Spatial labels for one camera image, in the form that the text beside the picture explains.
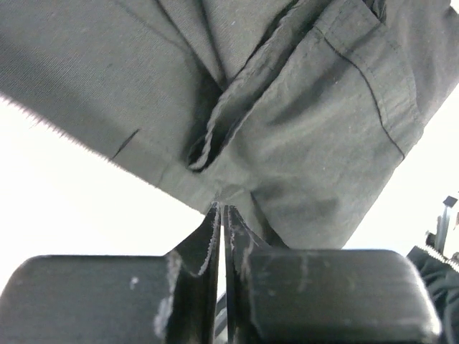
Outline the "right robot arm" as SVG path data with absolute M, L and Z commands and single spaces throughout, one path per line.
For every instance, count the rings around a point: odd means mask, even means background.
M 448 196 L 437 217 L 436 232 L 427 231 L 407 255 L 427 288 L 442 325 L 439 343 L 458 342 L 458 252 L 445 254 L 448 235 L 458 229 L 458 197 Z

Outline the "black long sleeve shirt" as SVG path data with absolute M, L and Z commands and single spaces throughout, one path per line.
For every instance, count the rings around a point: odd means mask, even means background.
M 3 1 L 1 92 L 205 213 L 339 249 L 458 85 L 449 1 Z

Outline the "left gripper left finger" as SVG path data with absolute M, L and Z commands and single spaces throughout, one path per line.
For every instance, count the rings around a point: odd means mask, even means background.
M 1 294 L 1 342 L 211 343 L 220 208 L 162 256 L 26 260 Z

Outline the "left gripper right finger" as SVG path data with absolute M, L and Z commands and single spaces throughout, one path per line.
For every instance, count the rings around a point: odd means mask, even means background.
M 437 343 L 413 263 L 390 250 L 272 247 L 223 211 L 230 343 Z

